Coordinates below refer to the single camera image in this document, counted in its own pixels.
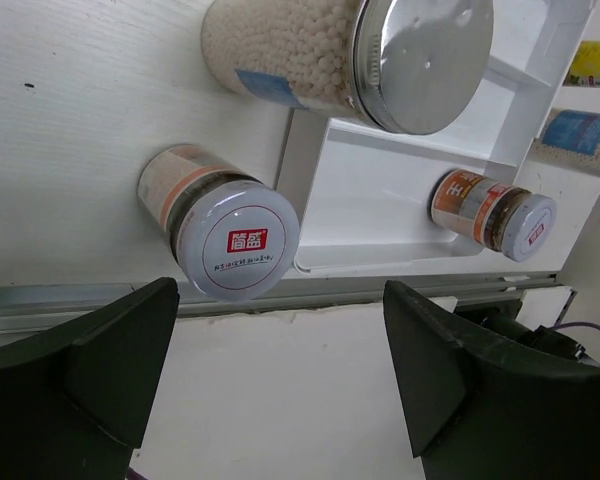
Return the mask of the short white-lid spice jar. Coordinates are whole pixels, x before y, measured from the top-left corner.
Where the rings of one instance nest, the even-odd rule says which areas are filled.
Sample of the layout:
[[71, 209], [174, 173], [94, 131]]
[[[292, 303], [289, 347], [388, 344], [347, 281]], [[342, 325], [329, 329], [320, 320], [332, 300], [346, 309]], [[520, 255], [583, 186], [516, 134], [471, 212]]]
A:
[[151, 159], [137, 195], [186, 278], [209, 298], [254, 299], [292, 265], [300, 226], [291, 203], [198, 145]]
[[524, 188], [455, 169], [433, 189], [428, 211], [435, 224], [524, 262], [549, 237], [557, 203]]

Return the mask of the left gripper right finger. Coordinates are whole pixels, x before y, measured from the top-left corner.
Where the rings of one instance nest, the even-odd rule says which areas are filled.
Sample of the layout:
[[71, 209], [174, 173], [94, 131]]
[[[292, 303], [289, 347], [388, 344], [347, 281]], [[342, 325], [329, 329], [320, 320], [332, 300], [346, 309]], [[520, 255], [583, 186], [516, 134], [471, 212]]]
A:
[[412, 454], [429, 479], [600, 479], [600, 366], [390, 281], [383, 316]]

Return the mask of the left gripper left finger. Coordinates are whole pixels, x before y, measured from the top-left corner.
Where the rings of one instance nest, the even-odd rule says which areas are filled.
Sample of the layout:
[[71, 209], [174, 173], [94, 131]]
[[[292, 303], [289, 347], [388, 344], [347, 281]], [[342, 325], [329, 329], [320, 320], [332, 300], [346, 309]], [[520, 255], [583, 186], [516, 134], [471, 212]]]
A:
[[123, 479], [179, 306], [172, 278], [0, 347], [0, 479]]

